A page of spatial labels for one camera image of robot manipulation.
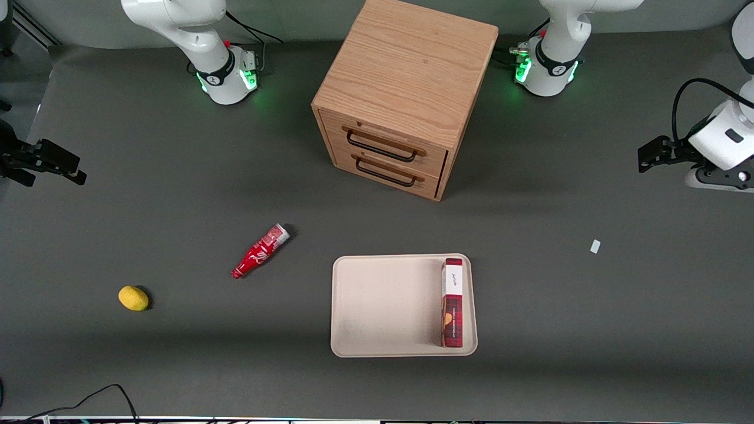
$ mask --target gray wall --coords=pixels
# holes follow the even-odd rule
[[[161,47],[170,43],[131,23],[120,0],[17,0],[57,38],[98,48]],[[746,0],[645,0],[635,11],[594,15],[595,32],[701,29],[724,23]],[[536,0],[410,0],[481,20],[501,34],[527,33],[547,17]],[[343,39],[363,0],[228,0],[236,17],[285,40]],[[244,42],[247,34],[225,19],[220,35]]]

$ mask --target white label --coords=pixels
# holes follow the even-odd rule
[[[464,293],[464,267],[463,265],[445,265],[443,270],[443,296],[446,294]]]

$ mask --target cabinet top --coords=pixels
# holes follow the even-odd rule
[[[498,28],[398,0],[366,0],[312,104],[454,149]]]

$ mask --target wooden cabinet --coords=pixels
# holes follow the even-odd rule
[[[333,164],[439,201],[498,29],[366,0],[311,103]]]

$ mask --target drawer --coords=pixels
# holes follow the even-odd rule
[[[333,149],[336,167],[370,180],[384,183],[421,197],[434,199],[439,179],[421,172],[408,171],[385,163],[374,155],[356,153],[353,149]]]
[[[387,164],[407,167],[439,177],[446,151],[379,130],[351,117],[320,110],[323,126],[333,150],[356,150],[378,157]]]

